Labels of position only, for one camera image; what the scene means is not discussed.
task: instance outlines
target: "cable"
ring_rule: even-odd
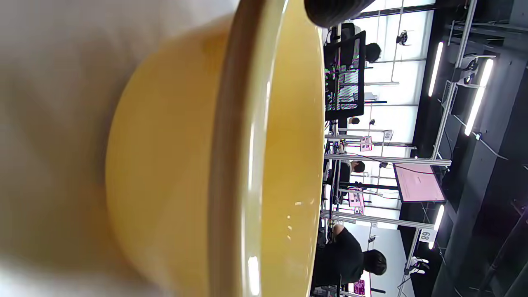
[[[376,160],[372,157],[369,157],[369,156],[364,156],[364,155],[360,155],[360,154],[356,154],[356,153],[349,153],[349,154],[353,154],[353,155],[356,155],[356,156],[360,156],[360,157],[364,157],[364,158],[367,158],[367,159],[370,159],[372,161],[376,161],[376,162],[380,162],[380,163],[385,163],[385,164],[389,164],[389,162],[382,162],[380,160]],[[394,163],[391,164],[393,167],[398,167],[398,168],[401,168],[401,169],[405,169],[405,170],[408,170],[408,171],[412,171],[412,172],[416,172],[416,173],[422,173],[422,174],[432,174],[432,175],[435,175],[436,173],[434,172],[423,172],[423,171],[417,171],[417,170],[413,170],[413,169],[409,169],[409,168],[405,168],[405,167],[401,167],[401,166],[398,166],[398,165],[395,165]]]
[[[401,201],[400,198],[390,198],[390,197],[384,197],[384,196],[381,196],[380,194],[376,194],[376,193],[369,193],[369,192],[363,192],[363,191],[361,191],[361,192],[362,192],[363,194],[376,195],[376,196],[379,196],[379,197],[381,197],[381,198],[385,198],[385,199],[394,199],[394,200],[400,200],[400,201]]]
[[[403,286],[404,283],[406,283],[406,282],[407,282],[408,280],[410,280],[410,279],[411,279],[411,276],[409,275],[409,278],[408,278],[408,279],[404,280],[403,282],[401,282],[401,284],[399,284],[399,285],[397,286],[398,290],[400,289],[401,286]]]

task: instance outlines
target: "dark hair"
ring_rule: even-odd
[[[354,166],[354,172],[361,173],[365,171],[365,163],[359,161],[356,166]]]
[[[370,43],[365,46],[365,60],[369,63],[375,62],[380,58],[381,47],[377,43]]]
[[[375,275],[382,275],[387,271],[387,259],[377,249],[367,250],[363,252],[363,269]]]

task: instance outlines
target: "white wall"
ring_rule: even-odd
[[[361,248],[367,250],[369,238],[369,226],[345,223],[346,228],[360,242]],[[396,297],[398,295],[398,285],[403,277],[403,269],[407,261],[407,255],[403,249],[403,243],[399,230],[372,228],[371,235],[376,235],[376,240],[370,244],[369,249],[377,249],[387,258],[387,272],[378,276],[370,274],[370,286],[376,289],[385,290],[386,294],[372,293],[372,297]],[[412,280],[405,283],[403,292],[407,297],[414,297]]]
[[[167,296],[109,228],[110,122],[147,55],[237,1],[0,1],[1,297]]]

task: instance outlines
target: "ceiling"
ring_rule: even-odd
[[[465,18],[463,4],[464,1],[461,6],[455,3],[436,9],[429,48],[436,48],[440,41],[447,44],[451,22]],[[525,15],[528,16],[526,1],[484,0],[477,4],[474,23],[496,21],[527,28]],[[454,30],[450,45],[445,47],[432,97],[427,90],[436,51],[428,53],[413,139],[419,157],[431,157],[443,112],[438,100],[443,96],[446,79],[453,74],[460,34],[461,31]],[[412,277],[416,296],[475,296],[476,288],[519,219],[521,207],[528,205],[528,171],[522,167],[528,163],[528,141],[524,137],[524,129],[528,127],[525,116],[528,113],[526,44],[523,34],[510,34],[495,27],[474,26],[469,35],[465,53],[497,56],[473,128],[475,133],[482,134],[483,141],[464,134],[461,122],[467,121],[475,93],[459,88],[454,115],[448,116],[439,149],[444,159],[453,161],[449,172],[439,177],[447,199],[446,215],[435,249],[429,250],[427,245],[419,244],[415,252],[416,256],[431,261],[428,274]],[[490,149],[508,160],[501,159]],[[433,207],[428,210],[427,206],[404,204],[400,219],[427,222],[434,215]],[[485,294],[505,296],[526,264],[528,226],[521,225],[520,234],[507,246],[506,256]],[[402,227],[401,233],[408,250],[414,230]]]

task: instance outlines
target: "person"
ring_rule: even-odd
[[[339,144],[338,148],[338,154],[344,154],[345,149],[343,146],[343,143]],[[323,169],[326,170],[328,160],[324,161]],[[365,163],[363,161],[347,161],[347,160],[341,160],[340,161],[340,181],[349,181],[350,175],[352,175],[352,172],[355,173],[361,173],[365,171]],[[330,169],[328,171],[328,178],[326,179],[327,184],[332,184],[332,177],[333,177],[333,169]]]
[[[385,256],[378,250],[362,252],[357,239],[343,225],[333,228],[333,242],[315,252],[310,293],[316,287],[355,283],[363,271],[383,275],[387,271]]]

